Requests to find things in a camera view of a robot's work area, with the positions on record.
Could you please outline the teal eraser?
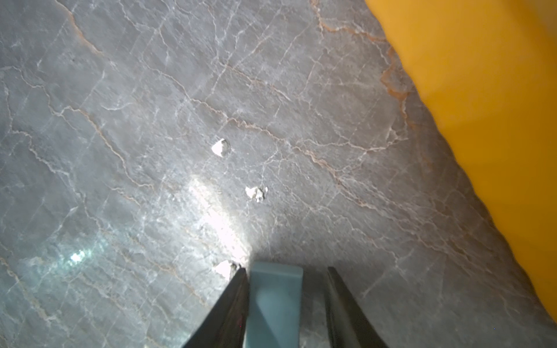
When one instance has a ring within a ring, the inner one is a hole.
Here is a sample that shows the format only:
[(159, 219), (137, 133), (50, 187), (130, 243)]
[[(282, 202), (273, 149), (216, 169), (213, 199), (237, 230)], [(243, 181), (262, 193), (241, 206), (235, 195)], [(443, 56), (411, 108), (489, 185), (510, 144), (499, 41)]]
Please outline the teal eraser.
[(255, 262), (249, 272), (246, 347), (298, 347), (303, 269)]

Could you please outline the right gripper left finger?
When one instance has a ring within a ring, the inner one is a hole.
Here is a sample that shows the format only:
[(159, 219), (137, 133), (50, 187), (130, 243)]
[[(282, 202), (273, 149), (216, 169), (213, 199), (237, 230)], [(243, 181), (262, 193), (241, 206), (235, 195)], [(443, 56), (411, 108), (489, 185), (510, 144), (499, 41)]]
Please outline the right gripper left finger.
[(242, 348), (248, 310), (249, 280), (246, 269), (240, 268), (183, 348)]

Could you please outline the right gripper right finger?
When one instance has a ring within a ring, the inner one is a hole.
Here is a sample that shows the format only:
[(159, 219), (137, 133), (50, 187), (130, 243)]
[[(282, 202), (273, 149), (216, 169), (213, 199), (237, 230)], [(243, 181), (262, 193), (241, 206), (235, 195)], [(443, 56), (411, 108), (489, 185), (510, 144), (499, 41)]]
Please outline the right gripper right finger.
[(336, 268), (327, 268), (324, 285), (326, 324), (331, 347), (388, 348)]

